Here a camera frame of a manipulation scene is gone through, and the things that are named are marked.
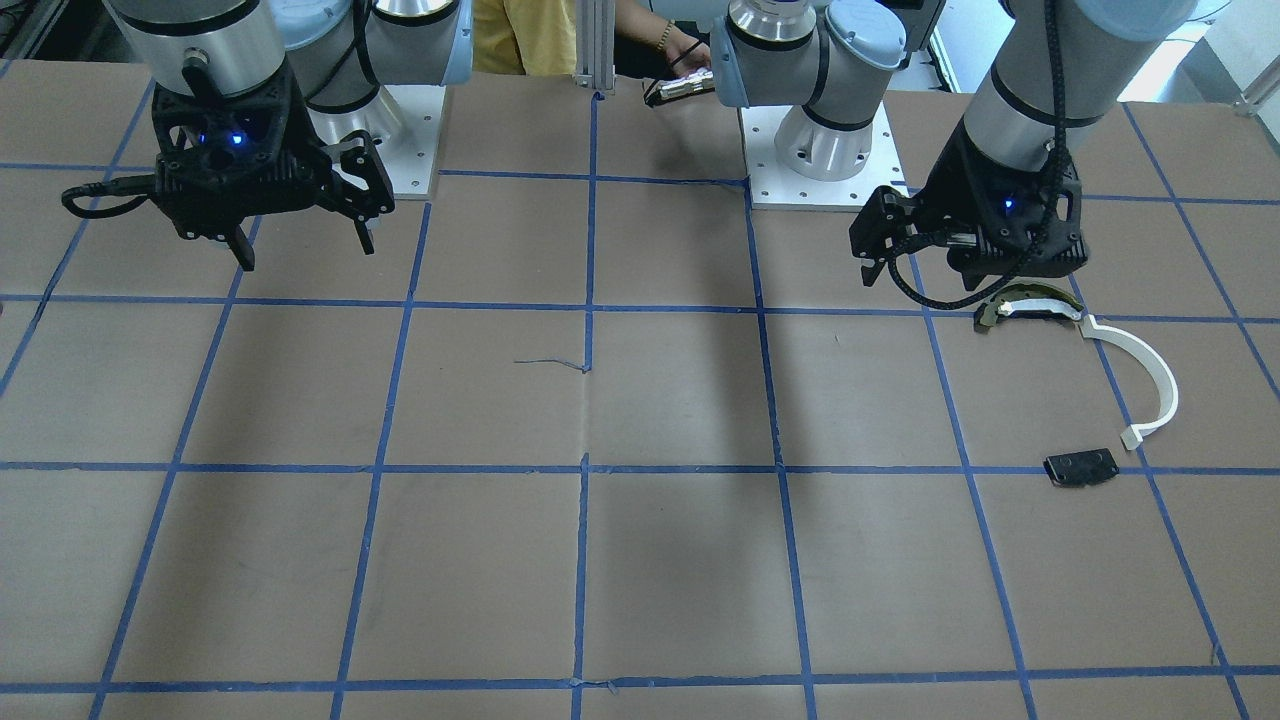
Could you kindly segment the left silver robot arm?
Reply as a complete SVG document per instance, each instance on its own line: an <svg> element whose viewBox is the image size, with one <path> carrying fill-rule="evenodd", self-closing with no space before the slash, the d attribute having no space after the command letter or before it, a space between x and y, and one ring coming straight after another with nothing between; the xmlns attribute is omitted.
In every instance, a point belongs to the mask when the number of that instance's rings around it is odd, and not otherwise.
<svg viewBox="0 0 1280 720"><path fill-rule="evenodd" d="M923 187L883 184L849 229L861 281L882 272L915 302L901 256L942 247L961 306L1012 279L1084 266L1082 183L1073 152L1192 1L1009 1L1012 28ZM908 32L877 1L732 1L710 35L716 92L728 108L785 106L780 160L820 181L856 174L873 119L905 61Z"/></svg>

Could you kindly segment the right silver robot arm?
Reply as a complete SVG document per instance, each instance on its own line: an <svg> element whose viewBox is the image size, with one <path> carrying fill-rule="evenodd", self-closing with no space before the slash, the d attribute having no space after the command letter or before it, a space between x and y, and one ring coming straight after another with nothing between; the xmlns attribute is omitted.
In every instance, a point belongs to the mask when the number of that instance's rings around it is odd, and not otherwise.
<svg viewBox="0 0 1280 720"><path fill-rule="evenodd" d="M154 173L108 192L154 202L179 237L321 208L365 252L401 199L430 196L444 90L472 73L468 1L109 1L150 68Z"/></svg>

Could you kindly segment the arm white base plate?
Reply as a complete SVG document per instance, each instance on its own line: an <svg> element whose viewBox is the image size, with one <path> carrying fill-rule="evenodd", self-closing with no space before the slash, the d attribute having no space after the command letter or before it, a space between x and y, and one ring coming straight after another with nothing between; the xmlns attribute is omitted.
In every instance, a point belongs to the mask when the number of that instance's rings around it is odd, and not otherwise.
<svg viewBox="0 0 1280 720"><path fill-rule="evenodd" d="M352 114L378 145L397 199L429 200L436 178L447 88L392 85Z"/></svg>
<svg viewBox="0 0 1280 720"><path fill-rule="evenodd" d="M881 186L908 187L884 105L849 132L818 126L800 108L744 108L739 117L756 209L855 213Z"/></svg>

